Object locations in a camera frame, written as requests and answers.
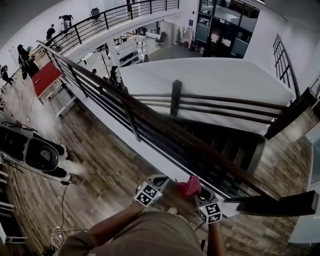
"red object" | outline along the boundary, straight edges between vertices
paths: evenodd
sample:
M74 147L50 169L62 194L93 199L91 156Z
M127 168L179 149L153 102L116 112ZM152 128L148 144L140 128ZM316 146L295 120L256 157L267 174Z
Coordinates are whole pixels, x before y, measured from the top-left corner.
M32 77L33 87L36 96L39 98L44 91L49 88L62 73L52 62L47 63Z
M201 194L200 179L197 176L190 176L188 182L177 182L176 187L184 196L192 196Z

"shoe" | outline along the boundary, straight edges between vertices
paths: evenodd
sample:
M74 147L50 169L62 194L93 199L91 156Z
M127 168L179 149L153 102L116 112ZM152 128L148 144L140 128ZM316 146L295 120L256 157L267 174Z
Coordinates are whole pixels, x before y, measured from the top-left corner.
M61 178L62 182L69 182L71 179L71 173L67 172L65 177Z
M169 210L166 211L167 213L173 214L173 215L177 215L178 213L178 209L177 207L171 207Z
M68 157L67 147L65 145L63 145L63 144L61 144L60 146L63 147L63 151L64 151L63 152L63 158L67 159L67 157Z

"balcony railing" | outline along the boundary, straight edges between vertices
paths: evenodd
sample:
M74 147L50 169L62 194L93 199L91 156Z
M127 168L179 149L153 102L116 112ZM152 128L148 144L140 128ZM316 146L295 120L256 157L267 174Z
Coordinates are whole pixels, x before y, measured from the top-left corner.
M146 0L125 4L78 22L50 39L45 45L63 55L90 37L120 23L172 9L179 9L179 0Z
M276 36L275 42L273 44L273 55L275 59L274 66L276 77L283 81L283 83L286 84L290 89L293 87L295 98L299 98L300 91L298 81L286 48L282 43L279 35Z
M132 132L139 142L146 143L190 175L192 172L183 165L183 162L188 159L175 158L175 151L185 152L186 156L205 158L209 166L212 167L202 176L205 181L206 176L209 177L211 173L215 176L228 176L232 186L239 193L233 196L226 197L223 194L221 196L226 198L229 203L239 203L237 209L241 213L261 216L300 216L315 213L317 208L315 202L319 196L314 191L295 196L279 196L208 144L164 118L127 92L116 88L51 48L45 45L43 48L52 63L63 73L64 79L68 83L82 90L84 95L100 106L106 114L112 116L120 125ZM276 123L278 122L282 129L288 125L291 119L295 118L296 113L299 115L299 110L302 111L307 107L305 95L306 92L286 108L282 114L284 118L282 115L277 118ZM171 148L175 148L175 150L166 150L166 143L170 143ZM211 178L206 181L206 184L211 184L215 189L215 185L212 184L214 182Z

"staircase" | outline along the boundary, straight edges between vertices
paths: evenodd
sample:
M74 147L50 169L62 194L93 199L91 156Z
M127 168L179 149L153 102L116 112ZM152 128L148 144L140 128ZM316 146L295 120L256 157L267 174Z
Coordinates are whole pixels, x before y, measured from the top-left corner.
M253 174L256 170L265 139L263 136L243 130L237 130L219 125L213 125L183 118L166 116L189 133L211 146L213 149L227 157L241 169ZM217 165L213 166L206 158L197 158L195 154L187 153L174 145L170 140L160 134L151 134L144 131L149 139L157 137L158 148L164 152L170 152L170 157L183 166L186 172L195 174L205 182L215 187L216 193L222 197L248 197L245 190L236 186L241 182L233 179L227 172Z

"wooden floor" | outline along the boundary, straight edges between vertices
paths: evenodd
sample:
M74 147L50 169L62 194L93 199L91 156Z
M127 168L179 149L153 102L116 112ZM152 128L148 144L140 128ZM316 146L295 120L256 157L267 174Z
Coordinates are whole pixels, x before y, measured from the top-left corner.
M13 87L7 85L7 110L22 123L37 129L45 139L66 145L71 160L63 162L62 166L80 176L78 183L69 185L66 190L63 229L88 229L129 206L136 187L157 170L79 102L63 118L56 117L57 99L45 101L42 106L35 98L32 104L31 79L28 77L23 83L20 72L17 77ZM255 176L282 196L305 191L311 145L303 134L317 122L311 110L307 110L268 141ZM27 170L22 174L6 167L6 171L9 174L8 197L16 207L15 215L23 234L29 237L27 246L41 255L43 248L51 244L52 230L62 225L61 202L65 187ZM173 205L194 225L201 223L191 202L180 198L172 182L158 206L169 208ZM299 249L287 243L296 221L296 217L241 214L224 219L221 225L227 255L301 255Z

